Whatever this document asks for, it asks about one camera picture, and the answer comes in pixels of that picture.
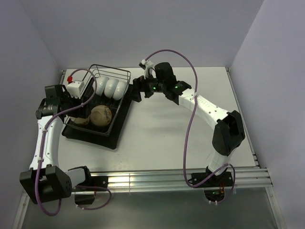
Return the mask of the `cream bowl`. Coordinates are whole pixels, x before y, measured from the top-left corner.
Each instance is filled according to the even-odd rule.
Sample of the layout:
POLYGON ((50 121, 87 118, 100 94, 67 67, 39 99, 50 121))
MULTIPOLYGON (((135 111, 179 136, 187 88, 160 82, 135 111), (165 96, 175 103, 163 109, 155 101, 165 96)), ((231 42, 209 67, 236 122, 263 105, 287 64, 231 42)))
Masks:
POLYGON ((91 110, 90 121, 95 126, 107 126, 112 121, 112 113, 109 107, 98 105, 91 110))

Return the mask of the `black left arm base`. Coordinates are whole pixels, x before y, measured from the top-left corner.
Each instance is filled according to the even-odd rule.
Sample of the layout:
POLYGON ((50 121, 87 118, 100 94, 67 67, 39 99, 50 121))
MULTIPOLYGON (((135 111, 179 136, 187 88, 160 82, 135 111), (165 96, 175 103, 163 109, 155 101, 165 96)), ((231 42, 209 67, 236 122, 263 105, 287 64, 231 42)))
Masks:
POLYGON ((75 202, 76 206, 83 210, 98 210, 98 209, 101 209, 101 208, 107 206, 112 198, 112 193, 108 189, 108 184, 109 184, 108 176, 91 177, 88 181, 84 181, 84 182, 78 184, 75 187, 76 192, 93 191, 93 194, 90 194, 90 195, 76 194, 74 196, 74 202, 75 202), (93 202, 95 201, 98 191, 108 192, 109 193, 108 199, 106 200, 105 203, 103 203, 102 205, 100 205, 98 207, 89 207, 89 205, 92 205, 93 202))

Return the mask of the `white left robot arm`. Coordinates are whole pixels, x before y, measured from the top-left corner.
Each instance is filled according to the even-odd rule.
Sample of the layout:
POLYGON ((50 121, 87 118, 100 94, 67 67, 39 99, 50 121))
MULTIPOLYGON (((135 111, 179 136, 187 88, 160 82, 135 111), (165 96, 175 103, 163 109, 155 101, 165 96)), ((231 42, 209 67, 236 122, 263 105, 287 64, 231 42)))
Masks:
POLYGON ((88 103, 93 93, 73 98, 63 84, 45 87, 45 98, 37 111, 38 139, 29 170, 20 174, 20 183, 34 204, 68 198, 74 187, 88 190, 93 179, 86 166, 64 172, 59 167, 58 151, 66 116, 89 116, 88 103))

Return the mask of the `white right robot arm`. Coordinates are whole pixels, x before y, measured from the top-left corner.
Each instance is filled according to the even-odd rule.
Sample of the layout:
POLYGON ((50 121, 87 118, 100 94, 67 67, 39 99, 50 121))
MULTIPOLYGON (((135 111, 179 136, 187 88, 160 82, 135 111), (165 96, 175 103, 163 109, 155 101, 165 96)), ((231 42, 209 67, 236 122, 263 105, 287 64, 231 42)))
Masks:
POLYGON ((223 179, 222 174, 226 171, 231 154, 245 139, 240 113, 218 107, 200 96, 188 83, 178 81, 168 62, 154 65, 151 61, 141 60, 139 66, 144 70, 144 75, 132 82, 132 100, 140 102, 141 93, 144 93, 145 98, 162 93, 168 100, 189 109, 192 116, 199 116, 212 128, 214 153, 207 167, 206 180, 211 186, 217 186, 223 179))

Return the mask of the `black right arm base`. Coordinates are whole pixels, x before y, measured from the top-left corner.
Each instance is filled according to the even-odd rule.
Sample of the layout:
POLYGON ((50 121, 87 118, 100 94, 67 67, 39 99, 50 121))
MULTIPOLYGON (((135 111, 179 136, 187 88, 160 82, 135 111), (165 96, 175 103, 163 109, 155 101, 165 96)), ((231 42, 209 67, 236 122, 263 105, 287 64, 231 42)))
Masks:
MULTIPOLYGON (((188 180, 192 185, 199 184, 205 178, 207 178, 209 172, 204 173, 191 173, 191 178, 188 180)), ((233 177, 231 172, 225 171, 222 175, 213 175, 205 183, 200 185, 204 189, 205 197, 209 201, 221 201, 225 198, 225 187, 231 187, 233 185, 233 177)))

